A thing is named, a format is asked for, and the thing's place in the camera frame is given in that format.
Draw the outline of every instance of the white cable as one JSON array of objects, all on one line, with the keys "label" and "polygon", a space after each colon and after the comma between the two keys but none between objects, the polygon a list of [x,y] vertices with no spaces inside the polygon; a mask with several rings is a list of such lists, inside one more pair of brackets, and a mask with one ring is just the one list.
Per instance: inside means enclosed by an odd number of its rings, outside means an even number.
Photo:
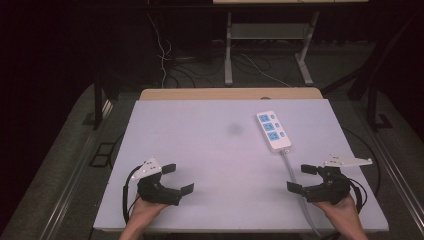
[{"label": "white cable", "polygon": [[157,36],[157,38],[158,38],[158,45],[159,45],[160,50],[162,51],[162,57],[160,57],[160,58],[161,58],[161,69],[162,69],[162,71],[163,71],[162,88],[164,88],[163,84],[164,84],[164,82],[165,82],[165,78],[166,78],[166,70],[165,70],[165,68],[163,67],[163,61],[164,61],[164,59],[165,59],[165,50],[163,50],[163,47],[162,47],[162,45],[160,44],[160,36],[159,36],[159,31],[158,31],[158,29],[156,28],[155,24],[153,23],[153,20],[152,20],[152,18],[150,17],[150,14],[147,14],[147,16],[149,17],[149,20],[150,20],[150,22],[152,23],[153,28],[155,29],[156,36]]},{"label": "white cable", "polygon": [[281,80],[278,80],[278,79],[276,79],[274,77],[271,77],[268,74],[264,73],[248,56],[246,56],[244,54],[240,54],[240,55],[242,55],[243,57],[247,58],[247,60],[249,60],[252,63],[252,65],[256,68],[256,70],[258,70],[265,77],[271,78],[272,80],[275,80],[275,81],[277,81],[279,83],[282,83],[282,84],[286,85],[287,87],[292,87],[292,86],[288,85],[287,83],[285,83],[285,82],[283,82]]},{"label": "white cable", "polygon": [[[285,151],[282,150],[282,151],[280,151],[280,153],[283,156],[283,159],[284,159],[284,162],[286,163],[287,169],[289,170],[291,181],[297,184],[296,178],[294,177],[293,169],[291,168],[289,159],[288,159]],[[302,196],[299,196],[299,202],[300,202],[300,205],[302,207],[303,214],[305,215],[306,220],[308,221],[308,223],[311,226],[312,230],[314,230],[314,232],[316,233],[316,235],[318,237],[322,238],[321,233],[318,231],[318,229],[315,227],[314,223],[312,222],[311,215],[309,214],[309,211],[308,211],[308,208],[306,206],[305,200],[303,199]]]}]

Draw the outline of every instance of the white table surface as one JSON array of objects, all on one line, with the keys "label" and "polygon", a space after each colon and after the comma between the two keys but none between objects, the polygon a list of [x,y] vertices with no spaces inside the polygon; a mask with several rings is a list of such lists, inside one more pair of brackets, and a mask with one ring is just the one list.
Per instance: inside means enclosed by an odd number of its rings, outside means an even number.
[{"label": "white table surface", "polygon": [[[288,154],[303,186],[322,178],[301,173],[301,164],[322,166],[330,153],[353,156],[327,100],[141,100],[135,104],[109,179],[95,229],[120,231],[122,186],[136,166],[154,156],[177,164],[162,185],[179,189],[195,183],[179,206],[166,208],[150,232],[311,231],[279,154],[272,153],[255,114],[273,110],[293,143]],[[368,202],[360,217],[366,231],[387,231],[388,223],[359,167],[342,172],[360,182]],[[130,183],[128,206],[137,182]],[[323,212],[307,204],[318,229],[333,229]]]}]

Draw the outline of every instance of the human hand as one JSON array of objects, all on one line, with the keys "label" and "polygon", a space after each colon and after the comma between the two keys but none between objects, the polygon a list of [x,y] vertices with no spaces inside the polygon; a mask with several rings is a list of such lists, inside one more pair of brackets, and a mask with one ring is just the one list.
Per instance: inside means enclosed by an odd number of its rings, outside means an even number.
[{"label": "human hand", "polygon": [[133,211],[127,226],[121,233],[120,240],[133,240],[144,232],[144,229],[159,215],[168,205],[143,201],[138,195],[134,203]]},{"label": "human hand", "polygon": [[350,194],[336,205],[332,205],[330,202],[316,202],[313,204],[324,211],[334,228],[347,239],[368,239],[362,228],[355,201]]}]

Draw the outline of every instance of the table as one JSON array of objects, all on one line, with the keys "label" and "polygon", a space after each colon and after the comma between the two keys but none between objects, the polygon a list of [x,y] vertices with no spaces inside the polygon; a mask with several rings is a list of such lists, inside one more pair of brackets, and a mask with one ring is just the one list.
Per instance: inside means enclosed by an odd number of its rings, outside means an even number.
[{"label": "table", "polygon": [[[167,208],[148,232],[311,231],[298,196],[285,189],[290,179],[281,156],[269,151],[254,121],[254,114],[269,109],[291,137],[288,157],[299,183],[322,182],[302,174],[300,164],[322,164],[330,152],[352,155],[328,101],[315,88],[145,90],[134,107],[94,228],[123,229],[122,186],[129,172],[153,155],[162,165],[177,164],[176,172],[162,177],[164,186],[178,189],[194,182],[195,188],[179,206]],[[369,194],[361,213],[364,228],[387,231],[360,169],[343,173]],[[129,202],[135,185],[130,184]],[[312,205],[308,210],[318,229],[332,229],[320,210]]]},{"label": "table", "polygon": [[[346,3],[368,2],[368,0],[214,0],[214,4],[271,4],[271,3]],[[312,77],[305,63],[306,53],[315,31],[319,11],[314,11],[307,23],[233,23],[228,12],[225,52],[225,85],[233,84],[231,64],[231,39],[303,39],[302,48],[295,54],[295,60],[306,85],[313,85]]]}]

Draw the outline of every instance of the dark background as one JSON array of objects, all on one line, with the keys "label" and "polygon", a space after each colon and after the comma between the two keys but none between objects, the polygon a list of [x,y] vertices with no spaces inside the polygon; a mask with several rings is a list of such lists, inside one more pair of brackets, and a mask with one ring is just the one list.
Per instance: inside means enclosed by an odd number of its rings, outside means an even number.
[{"label": "dark background", "polygon": [[[416,9],[415,1],[371,1],[365,6],[322,9],[315,44],[378,43]],[[284,21],[308,18],[310,11],[304,10],[300,15],[284,15]],[[159,16],[159,30],[173,45],[202,57],[208,56],[211,39],[225,36],[225,12]],[[405,31],[376,79],[423,138],[421,16]],[[282,20],[279,11],[245,11],[236,17],[239,21]],[[1,233],[83,91],[100,78],[107,97],[116,98],[121,91],[158,87],[161,71],[155,32],[141,11],[84,10],[72,1],[8,0],[0,2],[0,24]]]}]

